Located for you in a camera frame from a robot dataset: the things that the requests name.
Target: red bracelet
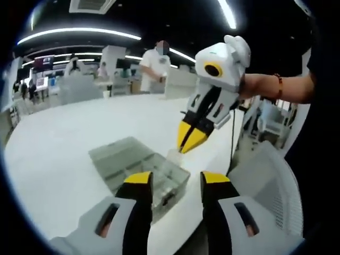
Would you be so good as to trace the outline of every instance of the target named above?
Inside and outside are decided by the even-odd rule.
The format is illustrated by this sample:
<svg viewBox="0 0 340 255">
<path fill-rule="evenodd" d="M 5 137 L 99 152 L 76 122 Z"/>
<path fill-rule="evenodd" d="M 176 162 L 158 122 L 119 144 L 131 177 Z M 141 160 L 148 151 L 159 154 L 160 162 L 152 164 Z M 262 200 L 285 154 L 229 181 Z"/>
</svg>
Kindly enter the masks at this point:
<svg viewBox="0 0 340 255">
<path fill-rule="evenodd" d="M 282 77 L 279 74 L 277 74 L 277 73 L 275 73 L 274 76 L 276 76 L 278 78 L 278 86 L 279 86 L 278 87 L 278 93 L 277 93 L 276 99 L 281 99 L 281 97 L 282 97 L 282 88 L 283 88 Z"/>
</svg>

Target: black ceiling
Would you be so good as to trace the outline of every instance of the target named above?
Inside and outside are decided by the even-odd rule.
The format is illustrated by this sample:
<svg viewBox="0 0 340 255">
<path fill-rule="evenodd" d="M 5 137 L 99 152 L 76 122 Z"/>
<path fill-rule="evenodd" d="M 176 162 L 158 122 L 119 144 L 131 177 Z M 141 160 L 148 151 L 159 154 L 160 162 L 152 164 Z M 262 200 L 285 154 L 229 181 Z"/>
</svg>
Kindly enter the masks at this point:
<svg viewBox="0 0 340 255">
<path fill-rule="evenodd" d="M 32 33 L 66 27 L 104 28 L 142 39 L 68 32 L 35 38 L 16 46 L 14 51 L 24 56 L 47 48 L 111 44 L 128 48 L 130 55 L 142 56 L 145 49 L 164 39 L 172 48 L 194 57 L 199 50 L 223 41 L 224 35 L 240 35 L 252 50 L 251 72 L 298 72 L 296 63 L 311 45 L 311 29 L 307 16 L 293 0 L 227 2 L 236 17 L 235 30 L 226 23 L 218 0 L 117 0 L 105 15 L 69 13 L 70 0 L 48 0 L 35 13 L 33 31 L 28 22 L 19 39 Z M 54 49 L 31 57 L 84 51 L 101 52 L 101 48 Z M 193 64 L 175 54 L 170 57 L 175 65 Z"/>
</svg>

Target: ceiling light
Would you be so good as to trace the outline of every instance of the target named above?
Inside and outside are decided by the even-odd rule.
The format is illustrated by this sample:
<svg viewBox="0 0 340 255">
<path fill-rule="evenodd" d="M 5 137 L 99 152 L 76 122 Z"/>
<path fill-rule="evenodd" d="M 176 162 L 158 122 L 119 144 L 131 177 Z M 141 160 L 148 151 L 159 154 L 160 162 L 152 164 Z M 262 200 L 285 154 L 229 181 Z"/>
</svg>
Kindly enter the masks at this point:
<svg viewBox="0 0 340 255">
<path fill-rule="evenodd" d="M 54 55 L 54 57 L 68 57 L 71 56 L 71 53 L 67 53 L 67 54 L 59 54 L 59 55 Z"/>
<path fill-rule="evenodd" d="M 40 58 L 45 58 L 45 57 L 54 57 L 54 55 L 47 55 L 47 56 L 39 56 L 39 57 L 35 57 L 35 60 L 38 60 Z"/>
<path fill-rule="evenodd" d="M 102 53 L 95 53 L 95 52 L 75 53 L 75 56 L 84 56 L 84 55 L 101 56 Z"/>
<path fill-rule="evenodd" d="M 34 63 L 34 60 L 29 61 L 29 62 L 26 62 L 26 63 L 24 63 L 24 64 L 21 65 L 21 68 L 23 68 L 24 66 L 27 66 L 27 65 L 29 65 L 29 64 L 33 64 L 33 63 Z"/>
<path fill-rule="evenodd" d="M 132 59 L 132 60 L 142 60 L 141 57 L 128 56 L 128 55 L 126 55 L 125 57 L 126 57 L 126 58 L 130 58 L 130 59 Z"/>
<path fill-rule="evenodd" d="M 32 17 L 31 17 L 31 30 L 33 31 L 33 28 L 34 28 L 34 14 L 32 14 Z"/>
<path fill-rule="evenodd" d="M 79 59 L 78 61 L 82 61 L 82 62 L 93 62 L 95 61 L 94 58 L 85 58 L 85 59 Z M 63 60 L 63 61 L 57 61 L 57 62 L 54 62 L 53 64 L 54 65 L 57 65 L 57 64 L 66 64 L 70 62 L 69 60 Z"/>
<path fill-rule="evenodd" d="M 229 27 L 231 29 L 236 29 L 236 21 L 235 21 L 235 17 L 234 14 L 232 12 L 232 9 L 230 8 L 230 6 L 227 4 L 226 0 L 218 0 L 224 17 L 227 20 L 227 23 L 229 24 Z"/>
<path fill-rule="evenodd" d="M 65 63 L 68 63 L 69 60 L 62 60 L 62 61 L 56 61 L 56 62 L 53 62 L 54 65 L 57 65 L 57 64 L 65 64 Z"/>
<path fill-rule="evenodd" d="M 186 56 L 183 53 L 176 51 L 175 49 L 170 48 L 170 52 L 177 54 L 178 56 L 184 57 L 187 60 L 190 60 L 191 62 L 196 63 L 196 60 L 194 60 L 192 57 Z"/>
<path fill-rule="evenodd" d="M 39 32 L 39 33 L 32 34 L 30 36 L 27 36 L 21 39 L 20 41 L 18 41 L 17 45 L 24 43 L 25 41 L 31 40 L 33 38 L 48 35 L 50 33 L 61 33 L 61 32 L 97 32 L 97 33 L 107 33 L 109 35 L 128 37 L 128 38 L 135 39 L 135 40 L 142 39 L 139 36 L 133 36 L 128 33 L 122 33 L 122 32 L 118 32 L 114 30 L 101 29 L 101 28 L 58 28 L 58 29 L 47 30 L 47 31 L 43 31 L 43 32 Z"/>
<path fill-rule="evenodd" d="M 94 58 L 87 58 L 87 59 L 79 59 L 78 61 L 82 62 L 93 62 L 95 59 Z"/>
</svg>

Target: cable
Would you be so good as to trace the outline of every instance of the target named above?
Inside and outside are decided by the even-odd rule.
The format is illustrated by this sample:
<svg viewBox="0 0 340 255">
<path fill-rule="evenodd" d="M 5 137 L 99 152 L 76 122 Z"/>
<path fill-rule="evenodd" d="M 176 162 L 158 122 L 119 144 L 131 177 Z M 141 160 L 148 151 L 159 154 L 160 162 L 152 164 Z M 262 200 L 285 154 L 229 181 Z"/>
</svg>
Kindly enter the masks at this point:
<svg viewBox="0 0 340 255">
<path fill-rule="evenodd" d="M 230 162 L 229 162 L 229 170 L 232 165 L 233 159 L 233 149 L 234 149 L 234 130 L 235 130 L 235 109 L 233 109 L 233 129 L 232 129 L 232 149 L 230 151 Z"/>
</svg>

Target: white counter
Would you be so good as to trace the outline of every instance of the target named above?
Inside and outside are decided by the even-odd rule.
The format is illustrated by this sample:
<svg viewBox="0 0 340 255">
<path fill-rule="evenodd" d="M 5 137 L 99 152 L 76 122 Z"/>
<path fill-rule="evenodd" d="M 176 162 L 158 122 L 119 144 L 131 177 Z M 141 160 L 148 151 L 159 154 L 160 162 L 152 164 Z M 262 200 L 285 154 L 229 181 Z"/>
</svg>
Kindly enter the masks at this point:
<svg viewBox="0 0 340 255">
<path fill-rule="evenodd" d="M 134 136 L 166 156 L 175 148 L 187 99 L 153 95 L 124 96 L 51 108 L 24 118 L 5 151 L 8 176 L 18 200 L 47 239 L 66 236 L 79 217 L 111 195 L 88 152 Z M 234 150 L 243 119 L 236 111 Z M 230 162 L 232 120 L 207 142 L 184 155 L 191 172 L 185 196 L 152 225 L 149 255 L 173 255 L 202 220 L 199 173 L 226 173 Z"/>
</svg>

